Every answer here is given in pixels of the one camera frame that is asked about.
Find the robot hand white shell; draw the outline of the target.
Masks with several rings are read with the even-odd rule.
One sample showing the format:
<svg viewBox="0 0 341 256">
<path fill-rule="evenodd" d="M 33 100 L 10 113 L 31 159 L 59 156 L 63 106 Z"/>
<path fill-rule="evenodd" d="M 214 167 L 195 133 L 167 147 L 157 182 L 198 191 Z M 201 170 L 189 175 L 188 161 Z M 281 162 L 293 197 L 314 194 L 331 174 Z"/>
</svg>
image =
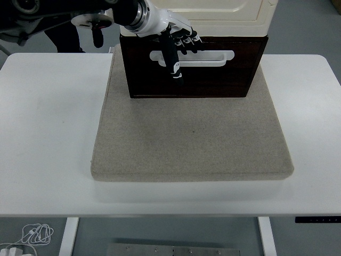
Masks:
<svg viewBox="0 0 341 256">
<path fill-rule="evenodd" d="M 204 49 L 190 22 L 169 9 L 160 9 L 150 1 L 137 2 L 136 20 L 129 29 L 141 38 L 157 40 L 168 72 L 178 85 L 183 85 L 178 51 L 187 54 Z"/>
</svg>

